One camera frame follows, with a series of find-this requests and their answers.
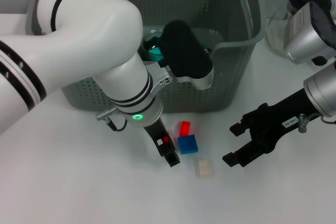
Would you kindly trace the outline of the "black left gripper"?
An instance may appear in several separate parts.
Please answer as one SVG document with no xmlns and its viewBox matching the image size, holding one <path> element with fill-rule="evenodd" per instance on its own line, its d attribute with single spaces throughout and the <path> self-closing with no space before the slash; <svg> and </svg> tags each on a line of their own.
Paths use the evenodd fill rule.
<svg viewBox="0 0 336 224">
<path fill-rule="evenodd" d="M 169 133 L 162 120 L 157 120 L 153 124 L 146 126 L 144 129 L 155 143 L 160 155 L 165 157 L 170 167 L 180 163 L 180 158 L 176 153 L 175 145 L 169 137 Z"/>
</svg>

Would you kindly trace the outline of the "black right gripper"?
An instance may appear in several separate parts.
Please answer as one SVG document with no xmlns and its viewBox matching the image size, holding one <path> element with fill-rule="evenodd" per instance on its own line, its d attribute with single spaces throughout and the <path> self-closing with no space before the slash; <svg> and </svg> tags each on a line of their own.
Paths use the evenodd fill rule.
<svg viewBox="0 0 336 224">
<path fill-rule="evenodd" d="M 317 109 L 309 100 L 304 89 L 274 105 L 269 106 L 266 103 L 260 105 L 253 112 L 244 114 L 240 122 L 229 128 L 236 137 L 250 129 L 253 142 L 245 144 L 235 152 L 224 155 L 222 160 L 230 167 L 235 165 L 245 167 L 262 154 L 272 152 L 280 138 L 298 127 L 297 122 L 291 126 L 284 126 L 285 122 L 300 114 L 309 116 L 316 112 Z"/>
</svg>

